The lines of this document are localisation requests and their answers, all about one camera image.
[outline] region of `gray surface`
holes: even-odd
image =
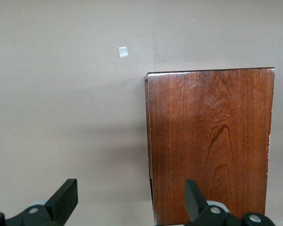
[[[283,226],[283,0],[0,1],[0,211],[77,178],[68,226],[153,225],[144,75],[270,66],[266,214]]]

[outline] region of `white sticker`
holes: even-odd
[[[118,51],[119,51],[119,56],[120,56],[121,58],[123,58],[123,57],[128,57],[127,46],[119,47],[119,48],[118,48]]]

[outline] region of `screw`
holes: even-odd
[[[217,207],[213,206],[213,207],[211,207],[211,212],[215,213],[215,214],[219,214],[220,213],[220,209],[218,209]]]
[[[256,223],[260,223],[261,222],[261,219],[260,217],[258,217],[257,215],[250,215],[249,216],[250,220],[253,221],[253,222],[256,222]]]
[[[30,210],[28,211],[28,213],[29,213],[29,214],[33,214],[33,213],[36,213],[36,212],[38,212],[38,211],[39,211],[38,208],[32,208],[32,209],[30,209]]]

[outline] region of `brown wooden block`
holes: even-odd
[[[274,68],[148,73],[155,225],[188,222],[184,182],[239,218],[264,214]]]

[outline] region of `wooden panel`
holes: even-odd
[[[188,222],[184,182],[237,217],[264,214],[274,68],[148,73],[155,225]]]

